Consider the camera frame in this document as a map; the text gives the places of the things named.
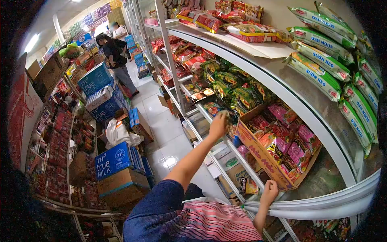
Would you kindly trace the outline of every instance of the person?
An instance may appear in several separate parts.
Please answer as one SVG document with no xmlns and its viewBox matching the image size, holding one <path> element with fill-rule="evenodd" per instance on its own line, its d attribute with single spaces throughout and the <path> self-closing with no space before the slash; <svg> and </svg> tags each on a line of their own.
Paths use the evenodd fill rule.
<svg viewBox="0 0 387 242">
<path fill-rule="evenodd" d="M 129 241 L 263 241 L 262 231 L 270 204 L 278 195 L 275 181 L 268 180 L 260 206 L 251 221 L 239 207 L 189 197 L 198 187 L 190 184 L 207 153 L 225 135 L 227 117 L 219 113 L 210 133 L 180 160 L 173 170 L 134 207 L 124 223 L 123 237 Z"/>
<path fill-rule="evenodd" d="M 117 22 L 110 24 L 110 29 L 113 31 L 113 39 L 119 39 L 125 41 L 125 36 L 128 35 L 124 27 L 120 27 Z"/>
<path fill-rule="evenodd" d="M 128 69 L 126 67 L 126 58 L 121 54 L 126 51 L 126 42 L 119 39 L 112 39 L 104 33 L 97 35 L 97 43 L 102 46 L 103 53 L 109 59 L 110 68 L 114 74 L 123 82 L 123 84 L 129 88 L 131 96 L 139 94 L 139 91 L 134 86 Z"/>
</svg>

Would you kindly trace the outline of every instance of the hand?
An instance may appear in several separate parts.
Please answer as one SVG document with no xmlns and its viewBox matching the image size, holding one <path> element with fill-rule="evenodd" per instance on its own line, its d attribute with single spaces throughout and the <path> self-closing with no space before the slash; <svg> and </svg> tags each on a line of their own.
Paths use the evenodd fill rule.
<svg viewBox="0 0 387 242">
<path fill-rule="evenodd" d="M 215 142 L 220 139 L 227 131 L 227 115 L 223 112 L 218 113 L 215 118 L 212 120 L 210 126 L 210 135 L 211 139 Z"/>
<path fill-rule="evenodd" d="M 270 204 L 276 199 L 278 195 L 277 183 L 273 180 L 267 180 L 264 192 L 260 199 L 260 205 L 269 208 Z"/>
</svg>

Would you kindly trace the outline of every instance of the woman in white shirt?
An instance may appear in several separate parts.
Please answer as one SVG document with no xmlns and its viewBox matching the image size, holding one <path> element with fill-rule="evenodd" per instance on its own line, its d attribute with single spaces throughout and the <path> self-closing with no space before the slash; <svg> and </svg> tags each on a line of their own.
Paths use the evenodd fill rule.
<svg viewBox="0 0 387 242">
<path fill-rule="evenodd" d="M 112 22 L 110 24 L 110 29 L 113 31 L 113 39 L 125 41 L 125 36 L 128 35 L 125 28 L 120 27 L 117 22 Z"/>
</svg>

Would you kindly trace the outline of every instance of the gray pants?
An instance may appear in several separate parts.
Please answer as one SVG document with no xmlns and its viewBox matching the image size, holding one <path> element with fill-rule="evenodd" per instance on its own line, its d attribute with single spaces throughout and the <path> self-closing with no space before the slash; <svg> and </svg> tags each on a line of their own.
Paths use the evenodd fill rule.
<svg viewBox="0 0 387 242">
<path fill-rule="evenodd" d="M 130 94 L 133 94 L 137 90 L 137 88 L 134 86 L 134 84 L 132 82 L 132 79 L 129 76 L 129 72 L 128 72 L 126 65 L 124 65 L 123 67 L 112 69 L 112 70 L 113 70 L 114 74 L 116 75 L 116 77 L 118 77 L 118 79 L 120 81 L 122 81 L 122 83 L 127 88 L 129 88 Z"/>
</svg>

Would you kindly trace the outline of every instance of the pink striped fabric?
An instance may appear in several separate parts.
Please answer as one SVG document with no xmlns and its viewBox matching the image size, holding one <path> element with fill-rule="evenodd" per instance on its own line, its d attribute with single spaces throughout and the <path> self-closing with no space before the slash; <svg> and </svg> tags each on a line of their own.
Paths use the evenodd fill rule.
<svg viewBox="0 0 387 242">
<path fill-rule="evenodd" d="M 238 206 L 191 201 L 184 204 L 171 235 L 199 240 L 257 241 L 262 236 Z"/>
</svg>

